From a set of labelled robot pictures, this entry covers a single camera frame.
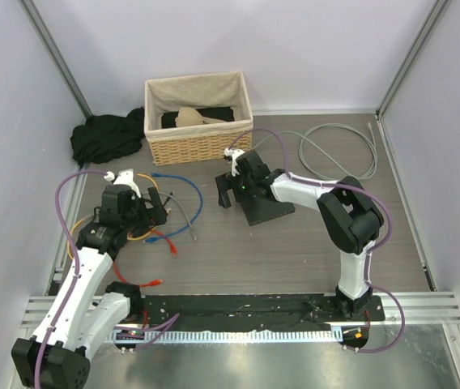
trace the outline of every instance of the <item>metal corner post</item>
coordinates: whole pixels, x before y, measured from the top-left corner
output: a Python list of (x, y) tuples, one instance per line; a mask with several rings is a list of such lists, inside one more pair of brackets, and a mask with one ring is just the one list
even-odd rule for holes
[(37, 32), (37, 35), (39, 35), (43, 45), (49, 53), (49, 56), (53, 59), (53, 62), (61, 73), (62, 78), (65, 80), (66, 85), (77, 101), (81, 111), (83, 111), (84, 117), (89, 118), (92, 115), (92, 111), (90, 110), (90, 107), (88, 106), (86, 99), (84, 98), (84, 95), (79, 88), (79, 85), (75, 81), (74, 76), (71, 74), (71, 71), (66, 64), (64, 57), (61, 55), (61, 52), (59, 51), (59, 48), (55, 43), (52, 34), (50, 34), (50, 31), (46, 27), (45, 21), (41, 18), (36, 4), (34, 4), (33, 0), (19, 0), (19, 4), (32, 23), (32, 26)]
[(390, 102), (394, 99), (394, 96), (399, 90), (399, 87), (403, 83), (403, 80), (407, 77), (408, 72), (412, 68), (415, 60), (419, 56), (420, 52), (422, 51), (424, 45), (428, 41), (433, 29), (437, 25), (437, 22), (444, 14), (446, 7), (449, 5), (451, 0), (436, 0), (433, 4), (432, 8), (430, 9), (426, 19), (424, 20), (421, 29), (417, 33), (411, 47), (410, 51), (408, 51), (407, 56), (403, 60), (401, 66), (396, 73), (392, 84), (389, 86), (383, 100), (381, 101), (381, 105), (377, 110), (378, 116), (382, 117), (386, 110), (388, 109)]

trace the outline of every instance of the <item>white wall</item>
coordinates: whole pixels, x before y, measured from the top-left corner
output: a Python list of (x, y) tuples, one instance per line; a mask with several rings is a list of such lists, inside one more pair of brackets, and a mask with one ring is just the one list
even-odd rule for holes
[(59, 236), (53, 190), (76, 170), (83, 116), (17, 1), (0, 0), (0, 388), (31, 294), (44, 292)]
[(434, 278), (460, 303), (460, 1), (437, 25), (386, 125)]
[(375, 109), (433, 0), (36, 0), (94, 113), (243, 70), (255, 110)]

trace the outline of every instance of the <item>black fabric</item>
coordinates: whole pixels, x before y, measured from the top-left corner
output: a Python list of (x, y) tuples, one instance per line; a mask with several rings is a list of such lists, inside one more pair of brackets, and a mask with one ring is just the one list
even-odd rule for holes
[(70, 138), (74, 160), (102, 164), (140, 150), (143, 134), (143, 108), (133, 109), (126, 118), (114, 115), (91, 116), (74, 128)]
[[(211, 119), (224, 120), (226, 122), (234, 122), (233, 109), (230, 107), (214, 107), (214, 108), (199, 108), (196, 109), (201, 116)], [(162, 128), (176, 127), (176, 118), (178, 112), (167, 112), (162, 115)]]

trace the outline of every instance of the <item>table surface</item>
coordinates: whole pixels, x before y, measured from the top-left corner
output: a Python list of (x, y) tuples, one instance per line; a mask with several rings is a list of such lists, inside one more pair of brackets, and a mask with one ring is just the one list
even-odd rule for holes
[[(394, 175), (385, 152), (381, 136), (372, 114), (347, 115), (296, 115), (255, 117), (257, 128), (277, 131), (294, 130), (303, 133), (308, 128), (328, 122), (354, 126), (367, 136), (367, 123), (374, 129), (378, 152), (376, 175), (362, 182), (364, 188), (382, 199), (391, 211), (394, 221), (392, 238), (373, 256), (372, 280), (395, 292), (428, 291), (423, 267), (415, 248), (414, 239), (403, 209)], [(265, 135), (255, 133), (253, 142)], [(289, 154), (289, 167), (293, 173), (313, 177), (297, 157), (300, 139), (285, 135)], [(372, 157), (367, 145), (349, 131), (326, 127), (311, 139), (329, 152), (346, 169), (362, 174)], [(283, 166), (282, 152), (274, 139), (258, 147), (261, 158), (276, 169)], [(306, 160), (314, 169), (336, 177), (344, 176), (335, 165), (313, 147), (305, 146)], [(204, 208), (194, 227), (198, 235), (193, 241), (188, 231), (175, 236), (177, 256), (171, 256), (164, 241), (156, 243), (128, 242), (117, 257), (121, 274), (135, 284), (154, 279), (164, 283), (146, 288), (149, 294), (196, 293), (325, 293), (333, 292), (339, 279), (339, 251), (331, 242), (318, 212), (297, 207), (294, 214), (249, 227), (241, 207), (224, 209), (218, 206), (215, 176), (229, 171), (225, 160), (210, 160), (182, 165), (156, 167), (151, 152), (144, 141), (140, 152), (132, 156), (112, 160), (93, 169), (119, 170), (132, 168), (139, 173), (170, 173), (185, 176), (194, 181), (202, 191)], [(141, 190), (150, 183), (138, 178)], [(199, 199), (195, 190), (179, 180), (159, 178), (160, 191), (173, 192), (192, 217), (198, 209)], [(79, 218), (91, 215), (100, 205), (100, 196), (106, 182), (98, 175), (87, 178), (79, 208)], [(178, 206), (168, 203), (172, 212), (166, 225), (159, 231), (168, 233), (185, 224), (185, 217)], [(386, 225), (381, 230), (385, 234)], [(103, 279), (98, 293), (116, 279), (110, 271)]]

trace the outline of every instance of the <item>wicker basket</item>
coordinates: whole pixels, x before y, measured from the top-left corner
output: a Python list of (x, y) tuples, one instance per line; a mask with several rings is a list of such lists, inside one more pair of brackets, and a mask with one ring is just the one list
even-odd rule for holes
[[(223, 151), (241, 133), (253, 127), (253, 116), (241, 72), (192, 75), (146, 82), (144, 132), (156, 165), (172, 165), (223, 157)], [(230, 106), (234, 122), (161, 128), (161, 115), (181, 107)], [(237, 147), (249, 150), (252, 135)]]

